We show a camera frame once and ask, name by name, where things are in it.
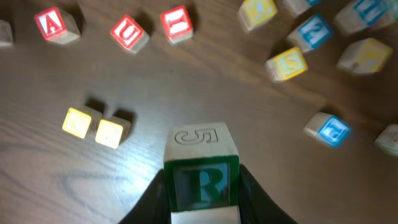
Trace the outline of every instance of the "blurry block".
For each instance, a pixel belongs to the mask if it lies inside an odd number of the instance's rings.
[[[125,119],[111,117],[99,122],[95,141],[105,146],[117,149],[125,141],[130,132],[131,123]]]
[[[317,113],[304,128],[305,133],[331,147],[338,147],[350,131],[347,124],[326,113]]]
[[[284,6],[293,17],[297,17],[318,4],[319,0],[284,0]]]
[[[172,224],[240,224],[238,206],[172,212]]]
[[[348,46],[341,56],[338,67],[354,75],[368,75],[379,72],[392,49],[380,41],[368,38]]]
[[[354,0],[335,17],[335,24],[343,35],[350,35],[373,26],[387,13],[384,0]]]
[[[185,6],[179,6],[160,15],[160,20],[171,44],[193,37],[193,26]]]
[[[374,29],[395,24],[398,21],[398,0],[385,0],[387,12],[372,26]]]
[[[298,47],[294,47],[266,62],[266,68],[273,82],[293,78],[308,70]]]
[[[13,42],[10,23],[0,21],[0,47],[10,47]]]
[[[112,37],[130,53],[136,54],[145,46],[149,35],[129,15],[123,18],[111,30]]]
[[[82,109],[69,108],[62,129],[84,139],[87,134],[96,132],[102,113],[87,106]]]
[[[277,13],[273,0],[245,0],[239,9],[238,19],[249,32],[267,23]]]
[[[305,53],[317,49],[332,34],[331,27],[322,16],[315,15],[293,30],[287,36],[287,40]]]
[[[376,145],[384,152],[398,156],[398,124],[390,124],[376,139]]]
[[[170,130],[164,171],[172,212],[238,204],[239,154],[225,123]]]
[[[80,38],[75,20],[68,13],[52,7],[35,16],[36,23],[45,40],[67,44]]]

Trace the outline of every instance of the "tabletop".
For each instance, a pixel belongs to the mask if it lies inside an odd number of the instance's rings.
[[[245,33],[242,0],[0,0],[14,46],[0,50],[0,223],[117,223],[162,168],[168,130],[224,121],[243,163],[298,223],[396,223],[398,159],[374,145],[396,121],[393,53],[384,70],[354,77],[336,68],[344,49],[374,37],[398,50],[397,26],[333,37],[305,54],[309,71],[283,83],[264,63],[315,13],[329,24],[348,1],[323,0],[293,19],[279,13]],[[160,14],[186,5],[194,36],[170,45]],[[34,15],[69,12],[81,39],[49,44]],[[150,35],[137,54],[109,32],[129,14]],[[62,131],[69,107],[89,105],[132,121],[118,149]],[[339,148],[303,133],[318,111],[353,131]]]

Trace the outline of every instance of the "wood grain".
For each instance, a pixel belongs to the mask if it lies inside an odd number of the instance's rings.
[[[396,119],[398,56],[369,77],[335,65],[364,37],[397,50],[397,26],[348,38],[336,31],[305,55],[308,72],[273,84],[264,63],[289,48],[287,34],[316,12],[331,23],[347,1],[321,1],[298,19],[276,3],[278,15],[245,34],[240,0],[0,0],[15,40],[0,50],[0,223],[117,223],[162,167],[168,130],[215,121],[227,124],[242,163],[297,222],[396,223],[398,159],[374,139]],[[159,15],[180,4],[195,35],[171,46]],[[75,17],[78,42],[43,40],[33,18],[50,6]],[[126,13],[151,35],[137,56],[109,34]],[[61,129],[69,107],[93,98],[107,118],[134,115],[131,137],[117,150]],[[303,133],[325,107],[354,128],[339,149]]]

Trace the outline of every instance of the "alphabet block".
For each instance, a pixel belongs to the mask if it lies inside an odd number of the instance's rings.
[[[284,0],[285,7],[293,17],[297,17],[318,4],[319,0]]]
[[[338,67],[354,75],[368,75],[379,72],[392,49],[380,41],[368,38],[348,46],[341,56]]]
[[[166,36],[171,44],[193,37],[193,27],[185,6],[179,6],[160,15]]]
[[[80,38],[80,31],[71,15],[52,7],[35,16],[36,23],[45,40],[67,44]]]
[[[293,30],[287,40],[305,53],[317,49],[332,35],[331,27],[322,16],[315,15]]]
[[[281,82],[308,70],[298,47],[294,47],[266,62],[266,69],[272,81]]]
[[[343,35],[350,35],[373,26],[387,13],[384,0],[354,0],[335,17],[335,24]]]
[[[117,149],[125,141],[130,132],[131,123],[121,118],[111,117],[99,122],[95,141],[105,146]]]
[[[62,129],[84,139],[86,134],[94,135],[102,113],[87,106],[82,109],[69,108]]]
[[[374,29],[381,29],[398,21],[398,0],[385,0],[385,2],[387,12],[373,25]]]
[[[376,145],[384,152],[398,156],[398,124],[390,124],[376,139]]]
[[[172,212],[172,224],[240,224],[238,206],[206,210]]]
[[[305,133],[331,147],[338,147],[350,131],[342,120],[326,113],[317,113],[304,128]]]
[[[145,46],[149,35],[129,15],[123,18],[111,30],[113,38],[128,52],[136,54]]]
[[[12,46],[13,42],[10,23],[0,21],[0,47]]]
[[[170,130],[164,172],[172,212],[238,204],[239,154],[225,123]]]
[[[239,9],[238,19],[249,32],[267,23],[277,13],[273,0],[245,0]]]

